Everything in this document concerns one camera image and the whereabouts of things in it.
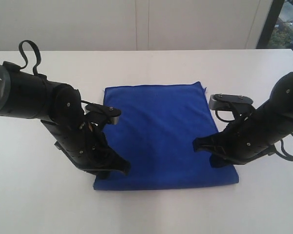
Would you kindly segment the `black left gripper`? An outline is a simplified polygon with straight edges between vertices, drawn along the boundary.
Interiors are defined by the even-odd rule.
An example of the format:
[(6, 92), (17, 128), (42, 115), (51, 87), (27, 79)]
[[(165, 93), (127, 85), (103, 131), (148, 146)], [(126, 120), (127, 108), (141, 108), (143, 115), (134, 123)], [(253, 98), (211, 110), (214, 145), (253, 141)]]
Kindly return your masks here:
[(45, 127), (56, 139), (56, 148), (62, 151), (77, 169), (101, 180), (108, 179), (112, 171), (126, 176), (129, 174), (131, 163), (108, 146), (105, 135), (97, 131), (97, 127), (94, 130), (86, 126), (71, 130), (48, 121), (45, 122)]

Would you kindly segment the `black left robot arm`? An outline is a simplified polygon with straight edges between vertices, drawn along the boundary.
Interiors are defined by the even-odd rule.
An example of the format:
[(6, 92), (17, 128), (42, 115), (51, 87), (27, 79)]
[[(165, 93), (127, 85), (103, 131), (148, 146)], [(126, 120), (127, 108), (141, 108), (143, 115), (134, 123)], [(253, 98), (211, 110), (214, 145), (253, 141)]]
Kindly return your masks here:
[(39, 119), (81, 171), (101, 179), (113, 171), (129, 173), (130, 162), (109, 146), (103, 132), (120, 115), (119, 109), (82, 100), (69, 84), (24, 73), (10, 62), (0, 64), (0, 116)]

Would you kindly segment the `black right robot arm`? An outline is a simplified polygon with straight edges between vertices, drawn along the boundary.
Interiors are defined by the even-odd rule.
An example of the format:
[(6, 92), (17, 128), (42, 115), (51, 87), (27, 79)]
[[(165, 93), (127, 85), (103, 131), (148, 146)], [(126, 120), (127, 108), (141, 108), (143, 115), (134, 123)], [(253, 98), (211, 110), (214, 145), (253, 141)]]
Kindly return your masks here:
[(269, 99), (258, 108), (246, 96), (214, 94), (209, 108), (217, 115), (231, 112), (234, 119), (224, 120), (226, 128), (206, 137), (197, 137), (194, 151), (211, 153), (213, 168), (245, 165), (266, 155), (277, 154), (293, 162), (283, 139), (293, 137), (293, 72), (284, 75), (273, 87)]

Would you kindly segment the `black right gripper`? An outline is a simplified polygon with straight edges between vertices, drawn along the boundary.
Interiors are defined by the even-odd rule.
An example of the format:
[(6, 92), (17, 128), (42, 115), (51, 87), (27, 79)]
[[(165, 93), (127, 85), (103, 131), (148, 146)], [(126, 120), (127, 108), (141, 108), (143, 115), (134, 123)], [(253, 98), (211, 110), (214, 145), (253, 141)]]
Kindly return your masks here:
[(273, 113), (252, 112), (241, 115), (220, 134), (197, 137), (193, 142), (195, 152), (212, 153), (212, 168), (244, 165), (263, 156), (273, 154)]

